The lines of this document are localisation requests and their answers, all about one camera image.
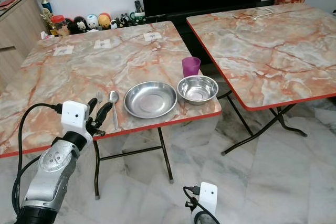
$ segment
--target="black metal frame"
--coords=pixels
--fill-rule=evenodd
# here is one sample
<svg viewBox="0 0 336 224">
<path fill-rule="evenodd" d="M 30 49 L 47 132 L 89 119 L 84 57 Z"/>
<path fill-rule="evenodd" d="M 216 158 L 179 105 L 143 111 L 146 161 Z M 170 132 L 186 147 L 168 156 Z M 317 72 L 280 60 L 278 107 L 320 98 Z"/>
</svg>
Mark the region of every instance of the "black metal frame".
<svg viewBox="0 0 336 224">
<path fill-rule="evenodd" d="M 222 152 L 222 156 L 228 154 L 229 152 L 233 151 L 235 148 L 246 144 L 250 141 L 252 141 L 253 139 L 256 139 L 257 137 L 259 137 L 261 134 L 263 134 L 263 132 L 267 131 L 273 124 L 275 124 L 277 121 L 280 122 L 281 126 L 288 131 L 294 131 L 299 133 L 301 136 L 303 137 L 307 137 L 307 134 L 305 132 L 303 132 L 302 130 L 296 129 L 296 128 L 291 128 L 285 125 L 285 121 L 284 121 L 284 117 L 283 115 L 285 113 L 287 113 L 291 108 L 293 108 L 295 106 L 295 104 L 291 104 L 288 105 L 287 107 L 285 107 L 284 109 L 282 109 L 281 107 L 277 107 L 277 112 L 275 112 L 272 108 L 270 108 L 269 110 L 272 112 L 272 114 L 274 115 L 274 118 L 269 121 L 269 123 L 267 123 L 260 131 L 258 131 L 256 134 L 254 134 L 250 127 L 247 125 L 246 121 L 244 120 L 243 116 L 241 115 L 241 113 L 239 112 L 239 110 L 237 109 L 237 107 L 235 106 L 235 104 L 233 103 L 232 99 L 230 98 L 230 94 L 232 93 L 232 91 L 230 90 L 229 92 L 218 96 L 217 99 L 222 99 L 222 98 L 227 98 L 227 100 L 229 101 L 229 103 L 231 104 L 231 106 L 233 107 L 233 109 L 235 110 L 235 112 L 237 113 L 239 119 L 241 120 L 241 122 L 243 123 L 243 125 L 245 126 L 246 130 L 248 131 L 248 133 L 251 135 L 250 137 L 248 137 L 247 139 L 240 141 L 239 143 L 234 144 L 233 146 L 231 146 L 230 148 L 226 149 L 225 151 Z"/>
<path fill-rule="evenodd" d="M 171 170 L 171 167 L 170 167 L 166 146 L 165 146 L 164 140 L 163 140 L 162 130 L 161 130 L 160 127 L 158 127 L 157 131 L 159 132 L 161 145 L 146 148 L 146 149 L 141 149 L 141 150 L 137 150 L 137 151 L 133 151 L 133 152 L 125 152 L 125 153 L 121 153 L 121 154 L 111 155 L 111 156 L 107 156 L 107 157 L 100 157 L 98 143 L 97 143 L 97 141 L 93 142 L 93 145 L 95 146 L 94 151 L 96 153 L 96 170 L 95 170 L 95 181 L 94 181 L 94 184 L 95 184 L 94 185 L 95 186 L 94 187 L 95 188 L 94 192 L 96 193 L 96 199 L 100 198 L 99 186 L 98 186 L 100 161 L 113 159 L 113 158 L 117 158 L 117 157 L 125 157 L 125 156 L 134 155 L 134 154 L 138 154 L 138 153 L 150 152 L 150 151 L 153 151 L 153 150 L 162 149 L 164 160 L 165 160 L 166 166 L 167 166 L 167 171 L 168 171 L 170 183 L 171 184 L 174 183 L 174 178 L 173 178 L 172 170 Z"/>
</svg>

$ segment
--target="bowl rim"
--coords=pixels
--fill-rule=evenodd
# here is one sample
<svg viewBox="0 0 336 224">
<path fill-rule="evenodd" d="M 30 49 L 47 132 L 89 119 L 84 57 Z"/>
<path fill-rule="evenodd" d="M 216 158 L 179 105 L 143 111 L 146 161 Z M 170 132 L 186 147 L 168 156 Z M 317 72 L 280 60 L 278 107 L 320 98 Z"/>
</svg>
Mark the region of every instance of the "bowl rim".
<svg viewBox="0 0 336 224">
<path fill-rule="evenodd" d="M 188 99 L 188 98 L 186 98 L 184 95 L 182 95 L 182 94 L 180 93 L 179 86 L 180 86 L 180 83 L 181 83 L 182 81 L 184 81 L 184 80 L 186 80 L 186 79 L 189 79 L 189 78 L 192 78 L 192 77 L 206 78 L 206 79 L 209 79 L 209 80 L 211 80 L 212 82 L 214 82 L 215 85 L 216 85 L 216 92 L 215 92 L 215 94 L 214 94 L 212 97 L 210 97 L 210 98 L 208 98 L 208 99 L 205 99 L 205 100 L 192 100 L 192 99 Z M 209 100 L 211 100 L 212 98 L 216 97 L 216 95 L 217 95 L 217 93 L 218 93 L 218 89 L 219 89 L 219 88 L 218 88 L 218 84 L 217 84 L 217 82 L 216 82 L 214 79 L 210 78 L 209 76 L 200 76 L 200 75 L 194 75 L 194 76 L 187 76 L 187 77 L 184 77 L 182 80 L 180 80 L 180 81 L 178 82 L 178 84 L 177 84 L 177 86 L 176 86 L 176 90 L 177 90 L 178 94 L 179 94 L 183 99 L 185 99 L 185 100 L 187 100 L 187 101 L 191 101 L 191 102 L 206 102 L 206 101 L 209 101 Z"/>
<path fill-rule="evenodd" d="M 164 113 L 161 113 L 160 115 L 156 115 L 156 116 L 139 116 L 139 115 L 137 115 L 137 114 L 134 114 L 133 112 L 131 112 L 131 111 L 127 108 L 127 106 L 126 106 L 126 97 L 127 97 L 128 93 L 129 93 L 133 88 L 135 88 L 135 87 L 137 87 L 137 86 L 140 86 L 140 85 L 142 85 L 142 84 L 145 84 L 145 83 L 163 83 L 163 84 L 169 86 L 169 87 L 174 91 L 174 94 L 175 94 L 175 101 L 174 101 L 173 105 L 169 108 L 169 110 L 165 111 Z M 176 93 L 176 90 L 173 88 L 173 86 L 171 86 L 170 84 L 168 84 L 168 83 L 166 83 L 166 82 L 163 82 L 163 81 L 145 81 L 145 82 L 138 83 L 138 84 L 134 85 L 133 87 L 131 87 L 131 88 L 126 92 L 126 94 L 125 94 L 125 96 L 124 96 L 124 108 L 126 109 L 126 111 L 127 111 L 128 113 L 130 113 L 132 116 L 135 116 L 136 118 L 142 118 L 142 119 L 153 119 L 153 118 L 159 118 L 159 117 L 161 117 L 161 116 L 163 116 L 163 115 L 166 115 L 167 113 L 171 112 L 173 108 L 175 108 L 176 104 L 177 104 L 177 93 Z"/>
</svg>

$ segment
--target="marble-patterned tabletop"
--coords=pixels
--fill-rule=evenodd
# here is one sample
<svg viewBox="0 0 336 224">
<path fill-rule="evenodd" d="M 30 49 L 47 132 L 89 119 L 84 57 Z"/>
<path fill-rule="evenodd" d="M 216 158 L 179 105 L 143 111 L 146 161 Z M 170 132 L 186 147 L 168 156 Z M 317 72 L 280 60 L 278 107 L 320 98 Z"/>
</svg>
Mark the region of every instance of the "marble-patterned tabletop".
<svg viewBox="0 0 336 224">
<path fill-rule="evenodd" d="M 336 18 L 305 4 L 188 17 L 246 110 L 336 95 Z"/>
<path fill-rule="evenodd" d="M 144 34 L 153 32 L 162 38 L 146 41 Z M 104 41 L 102 48 L 97 40 Z M 181 60 L 190 56 L 171 22 L 39 41 L 0 94 L 0 157 L 17 154 L 21 117 L 38 102 L 87 103 L 101 91 L 104 104 L 109 92 L 117 90 L 119 129 L 114 129 L 110 112 L 101 127 L 105 137 L 219 115 L 216 98 L 195 106 L 179 97 L 171 112 L 156 119 L 135 118 L 123 106 L 124 95 L 138 83 L 163 81 L 176 88 L 183 78 Z M 24 153 L 47 148 L 55 136 L 62 136 L 60 115 L 49 108 L 34 109 L 23 129 Z"/>
</svg>

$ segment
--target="stainless steel bowl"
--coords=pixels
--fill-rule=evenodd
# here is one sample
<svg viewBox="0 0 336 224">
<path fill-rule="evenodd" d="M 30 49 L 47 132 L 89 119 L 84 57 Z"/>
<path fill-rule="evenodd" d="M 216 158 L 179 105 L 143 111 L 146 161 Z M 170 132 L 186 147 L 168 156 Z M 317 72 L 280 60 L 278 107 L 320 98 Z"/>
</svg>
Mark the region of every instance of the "stainless steel bowl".
<svg viewBox="0 0 336 224">
<path fill-rule="evenodd" d="M 131 88 L 125 95 L 124 107 L 138 118 L 158 118 L 170 112 L 177 103 L 177 94 L 164 82 L 148 81 Z"/>
<path fill-rule="evenodd" d="M 179 81 L 177 92 L 188 103 L 201 105 L 217 95 L 218 84 L 208 76 L 188 76 Z"/>
</svg>

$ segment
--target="black cable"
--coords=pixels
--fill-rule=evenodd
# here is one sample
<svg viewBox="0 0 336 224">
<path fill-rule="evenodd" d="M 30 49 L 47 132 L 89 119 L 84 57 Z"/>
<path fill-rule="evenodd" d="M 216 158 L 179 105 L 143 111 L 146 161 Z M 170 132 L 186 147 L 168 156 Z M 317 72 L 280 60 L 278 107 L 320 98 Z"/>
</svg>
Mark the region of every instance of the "black cable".
<svg viewBox="0 0 336 224">
<path fill-rule="evenodd" d="M 28 164 L 25 165 L 25 167 L 22 168 L 22 170 L 20 171 L 19 175 L 16 177 L 15 181 L 14 181 L 14 185 L 13 185 L 13 189 L 12 189 L 12 205 L 13 208 L 16 212 L 16 214 L 19 214 L 19 210 L 20 208 L 16 208 L 17 207 L 17 201 L 19 201 L 19 199 L 17 199 L 17 195 L 16 195 L 16 188 L 18 186 L 18 183 L 20 181 L 20 178 L 22 176 L 22 174 L 26 171 L 26 169 L 32 165 L 34 162 L 38 161 L 40 159 L 41 155 L 39 155 L 38 157 L 35 157 L 33 160 L 31 160 Z"/>
<path fill-rule="evenodd" d="M 13 188 L 14 192 L 12 192 L 12 205 L 14 208 L 14 211 L 16 212 L 16 214 L 18 214 L 19 209 L 20 209 L 20 178 L 21 175 L 23 173 L 21 173 L 22 171 L 22 129 L 23 129 L 23 124 L 25 122 L 25 119 L 27 117 L 27 115 L 29 114 L 29 112 L 31 110 L 33 110 L 34 108 L 38 107 L 38 106 L 46 106 L 49 108 L 52 108 L 54 110 L 59 109 L 58 105 L 52 105 L 52 104 L 48 104 L 48 103 L 36 103 L 34 105 L 32 105 L 31 107 L 29 107 L 29 109 L 23 114 L 21 121 L 20 121 L 20 125 L 19 125 L 19 130 L 18 130 L 18 152 L 19 152 L 19 161 L 18 161 L 18 165 L 17 165 L 17 176 L 16 176 L 16 187 Z"/>
<path fill-rule="evenodd" d="M 187 196 L 187 198 L 192 202 L 192 203 L 196 203 L 203 211 L 205 211 L 208 215 L 210 215 L 210 217 L 217 223 L 217 224 L 220 224 L 219 221 L 216 219 L 216 217 L 210 213 L 205 207 L 203 207 L 200 203 L 198 203 L 197 200 L 194 200 L 194 198 L 192 198 L 188 193 L 187 193 L 187 190 L 192 190 L 191 187 L 186 187 L 184 186 L 183 187 L 183 191 L 184 191 L 184 194 L 185 196 Z"/>
</svg>

